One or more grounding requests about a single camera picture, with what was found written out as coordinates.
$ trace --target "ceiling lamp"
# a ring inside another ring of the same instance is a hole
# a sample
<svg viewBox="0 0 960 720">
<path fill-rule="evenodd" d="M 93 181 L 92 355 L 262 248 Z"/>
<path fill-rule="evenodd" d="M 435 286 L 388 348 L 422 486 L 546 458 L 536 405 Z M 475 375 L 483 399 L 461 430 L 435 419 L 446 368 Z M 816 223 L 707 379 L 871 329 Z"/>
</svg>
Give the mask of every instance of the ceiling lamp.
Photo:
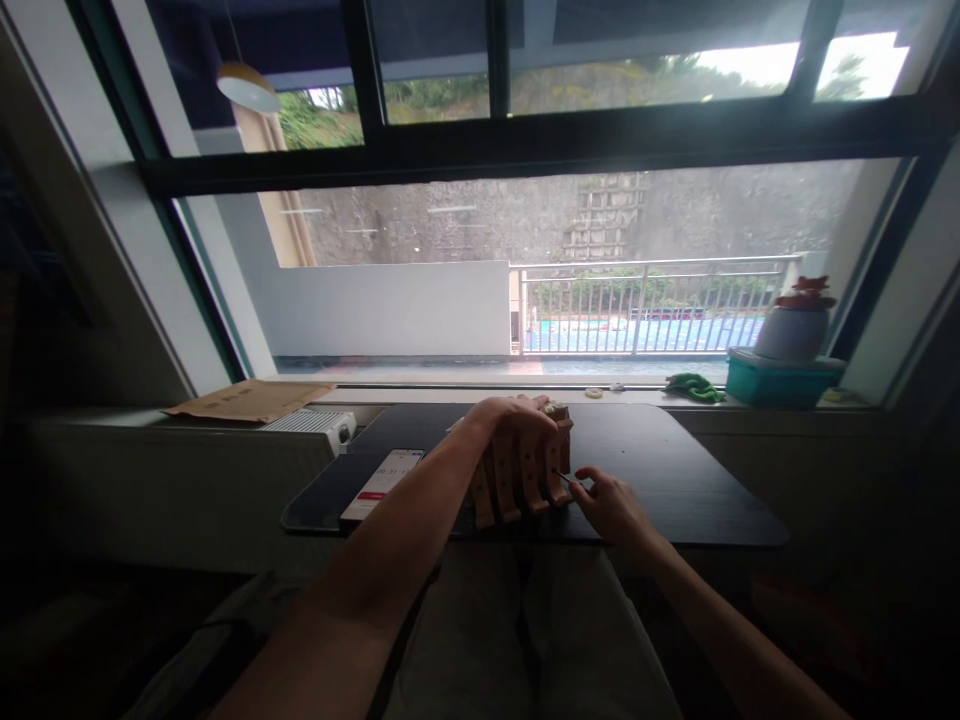
<svg viewBox="0 0 960 720">
<path fill-rule="evenodd" d="M 237 29 L 233 25 L 233 16 L 230 14 L 230 0 L 225 0 L 224 4 L 227 8 L 227 20 L 233 32 L 233 42 L 237 47 L 239 62 L 229 60 L 220 66 L 220 72 L 217 73 L 217 87 L 237 105 L 264 114 L 280 112 L 280 98 L 276 90 L 263 75 L 243 62 Z"/>
</svg>

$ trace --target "green cloth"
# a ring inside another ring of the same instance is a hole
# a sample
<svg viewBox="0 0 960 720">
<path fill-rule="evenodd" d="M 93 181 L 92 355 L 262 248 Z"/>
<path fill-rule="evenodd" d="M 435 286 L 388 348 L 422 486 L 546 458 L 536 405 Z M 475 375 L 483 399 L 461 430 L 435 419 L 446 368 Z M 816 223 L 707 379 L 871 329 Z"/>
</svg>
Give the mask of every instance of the green cloth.
<svg viewBox="0 0 960 720">
<path fill-rule="evenodd" d="M 663 391 L 710 404 L 723 402 L 726 399 L 726 395 L 717 390 L 713 383 L 699 373 L 680 373 L 668 377 L 667 386 L 663 388 Z"/>
</svg>

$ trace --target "white vase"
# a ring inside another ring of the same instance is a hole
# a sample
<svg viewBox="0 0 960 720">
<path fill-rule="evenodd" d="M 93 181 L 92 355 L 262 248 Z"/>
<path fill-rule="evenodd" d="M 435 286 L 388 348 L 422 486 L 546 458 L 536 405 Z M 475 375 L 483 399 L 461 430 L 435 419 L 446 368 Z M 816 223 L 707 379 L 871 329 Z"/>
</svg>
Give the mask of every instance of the white vase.
<svg viewBox="0 0 960 720">
<path fill-rule="evenodd" d="M 753 351 L 772 360 L 815 360 L 827 336 L 826 310 L 775 307 L 767 313 Z"/>
</svg>

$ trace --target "hand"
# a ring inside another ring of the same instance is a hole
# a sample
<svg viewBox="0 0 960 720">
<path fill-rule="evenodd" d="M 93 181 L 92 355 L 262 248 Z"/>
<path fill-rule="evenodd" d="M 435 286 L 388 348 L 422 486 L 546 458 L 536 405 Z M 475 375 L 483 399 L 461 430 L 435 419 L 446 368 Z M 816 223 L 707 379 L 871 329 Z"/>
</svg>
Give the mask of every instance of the hand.
<svg viewBox="0 0 960 720">
<path fill-rule="evenodd" d="M 589 490 L 571 482 L 570 494 L 600 537 L 627 548 L 640 543 L 641 551 L 652 549 L 658 543 L 660 535 L 629 485 L 593 465 L 580 468 L 576 475 L 579 480 L 593 480 Z"/>
<path fill-rule="evenodd" d="M 491 435 L 498 426 L 507 424 L 553 434 L 557 432 L 557 424 L 540 411 L 548 402 L 550 398 L 546 395 L 539 395 L 532 400 L 526 395 L 487 398 L 470 409 L 467 419 L 479 421 Z"/>
</svg>

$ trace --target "teal plastic box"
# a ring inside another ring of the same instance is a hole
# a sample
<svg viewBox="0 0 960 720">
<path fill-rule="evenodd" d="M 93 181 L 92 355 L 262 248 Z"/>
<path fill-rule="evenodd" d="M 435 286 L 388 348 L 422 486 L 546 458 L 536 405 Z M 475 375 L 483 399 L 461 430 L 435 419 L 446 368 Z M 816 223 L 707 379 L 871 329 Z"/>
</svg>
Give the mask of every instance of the teal plastic box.
<svg viewBox="0 0 960 720">
<path fill-rule="evenodd" d="M 754 407 L 808 409 L 823 391 L 837 384 L 846 363 L 833 358 L 785 362 L 756 355 L 749 348 L 730 348 L 728 395 Z"/>
</svg>

